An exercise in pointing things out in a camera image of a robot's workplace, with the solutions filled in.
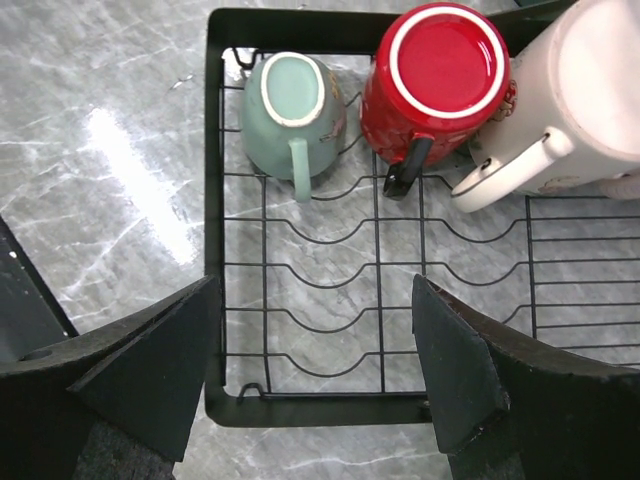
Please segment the white mug green inside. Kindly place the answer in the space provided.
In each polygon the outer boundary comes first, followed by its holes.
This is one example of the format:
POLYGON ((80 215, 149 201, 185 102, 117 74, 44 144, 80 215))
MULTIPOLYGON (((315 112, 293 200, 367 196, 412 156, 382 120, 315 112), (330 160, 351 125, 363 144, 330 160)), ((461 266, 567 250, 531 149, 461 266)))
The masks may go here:
POLYGON ((512 81, 514 98, 469 143, 476 167, 451 192, 459 210, 592 182, 638 198, 638 2, 576 2, 515 57, 512 81))

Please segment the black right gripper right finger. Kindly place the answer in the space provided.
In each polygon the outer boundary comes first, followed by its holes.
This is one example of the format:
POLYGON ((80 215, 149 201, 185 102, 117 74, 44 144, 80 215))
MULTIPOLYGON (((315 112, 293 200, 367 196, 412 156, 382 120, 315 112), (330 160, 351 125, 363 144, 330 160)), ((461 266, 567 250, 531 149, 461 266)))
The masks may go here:
POLYGON ((639 373, 535 340, 416 276, 412 320, 456 479, 635 479, 639 373))

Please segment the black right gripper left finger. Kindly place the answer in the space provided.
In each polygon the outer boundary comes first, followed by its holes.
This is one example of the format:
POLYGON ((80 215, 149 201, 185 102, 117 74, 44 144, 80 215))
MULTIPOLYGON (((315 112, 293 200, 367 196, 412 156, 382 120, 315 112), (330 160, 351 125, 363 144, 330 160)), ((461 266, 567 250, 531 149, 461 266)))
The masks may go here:
POLYGON ((221 310, 206 276, 1 367, 5 479, 169 479, 184 458, 221 310))

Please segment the teal cup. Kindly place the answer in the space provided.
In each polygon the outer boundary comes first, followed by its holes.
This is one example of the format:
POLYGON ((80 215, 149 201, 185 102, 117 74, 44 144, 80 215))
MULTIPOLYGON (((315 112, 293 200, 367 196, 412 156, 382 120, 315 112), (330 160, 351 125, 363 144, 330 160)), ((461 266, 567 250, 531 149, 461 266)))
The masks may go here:
POLYGON ((311 179, 326 171, 344 146, 347 117, 333 71, 296 52, 260 62, 245 82, 241 141, 265 174, 293 183, 300 203, 311 200, 311 179))

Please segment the red mug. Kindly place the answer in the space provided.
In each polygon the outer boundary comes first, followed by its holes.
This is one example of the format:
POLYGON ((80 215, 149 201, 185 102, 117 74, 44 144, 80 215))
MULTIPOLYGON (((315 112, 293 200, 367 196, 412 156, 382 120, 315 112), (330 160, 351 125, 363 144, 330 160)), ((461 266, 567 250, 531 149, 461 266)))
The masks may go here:
POLYGON ((389 168, 386 197, 407 195, 422 169, 467 140, 498 109, 510 79, 506 44, 479 12, 422 5, 385 32, 361 97, 361 131, 389 168))

